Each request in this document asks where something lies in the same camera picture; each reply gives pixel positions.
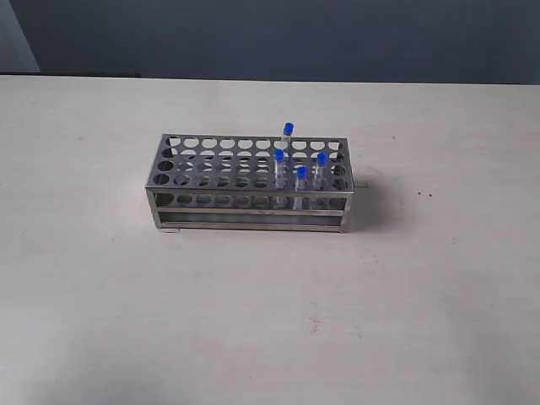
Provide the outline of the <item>blue capped tube front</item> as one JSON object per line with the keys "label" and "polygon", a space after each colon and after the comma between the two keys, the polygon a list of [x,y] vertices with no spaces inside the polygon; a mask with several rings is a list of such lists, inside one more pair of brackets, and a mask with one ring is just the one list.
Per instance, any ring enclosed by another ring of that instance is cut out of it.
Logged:
{"label": "blue capped tube front", "polygon": [[305,166],[299,166],[296,170],[295,181],[295,197],[294,197],[294,209],[300,210],[303,208],[304,198],[300,195],[300,192],[305,190],[305,181],[307,177],[307,169]]}

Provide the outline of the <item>blue capped tube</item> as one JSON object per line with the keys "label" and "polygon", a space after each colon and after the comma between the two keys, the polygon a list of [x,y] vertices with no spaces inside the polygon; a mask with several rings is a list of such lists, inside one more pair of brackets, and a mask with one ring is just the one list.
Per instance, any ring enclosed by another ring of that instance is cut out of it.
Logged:
{"label": "blue capped tube", "polygon": [[[280,148],[276,148],[274,152],[275,162],[275,186],[277,190],[283,190],[285,186],[284,177],[284,151]],[[283,195],[276,196],[276,207],[284,208],[287,205],[287,198]]]}
{"label": "blue capped tube", "polygon": [[314,171],[313,188],[321,190],[323,188],[324,171],[328,157],[325,153],[320,152],[316,156],[316,166]]}
{"label": "blue capped tube", "polygon": [[283,133],[280,139],[280,149],[286,150],[288,148],[293,131],[294,124],[292,122],[286,122],[284,124]]}
{"label": "blue capped tube", "polygon": [[294,197],[294,209],[300,210],[303,208],[304,198],[300,195],[300,192],[305,190],[305,181],[307,177],[307,169],[305,166],[299,166],[296,170],[295,181],[295,197]]}

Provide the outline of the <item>stainless steel test tube rack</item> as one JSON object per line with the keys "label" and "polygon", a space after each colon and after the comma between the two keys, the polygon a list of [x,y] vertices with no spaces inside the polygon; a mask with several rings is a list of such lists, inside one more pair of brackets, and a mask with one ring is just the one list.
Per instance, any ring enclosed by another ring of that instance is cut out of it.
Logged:
{"label": "stainless steel test tube rack", "polygon": [[[283,190],[275,186],[281,137],[163,134],[145,191],[159,230],[231,229],[343,232],[354,200],[345,138],[297,138],[284,150]],[[316,156],[328,160],[313,188]],[[305,166],[303,208],[294,209],[296,170]],[[276,207],[276,196],[287,198]]]}

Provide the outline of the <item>blue capped tube back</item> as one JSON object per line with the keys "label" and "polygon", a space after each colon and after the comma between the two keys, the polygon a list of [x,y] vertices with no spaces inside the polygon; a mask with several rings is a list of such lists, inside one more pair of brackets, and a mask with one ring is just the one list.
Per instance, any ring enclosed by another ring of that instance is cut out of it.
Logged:
{"label": "blue capped tube back", "polygon": [[280,139],[280,149],[286,150],[288,148],[293,131],[294,124],[292,122],[286,122],[284,124],[283,133]]}

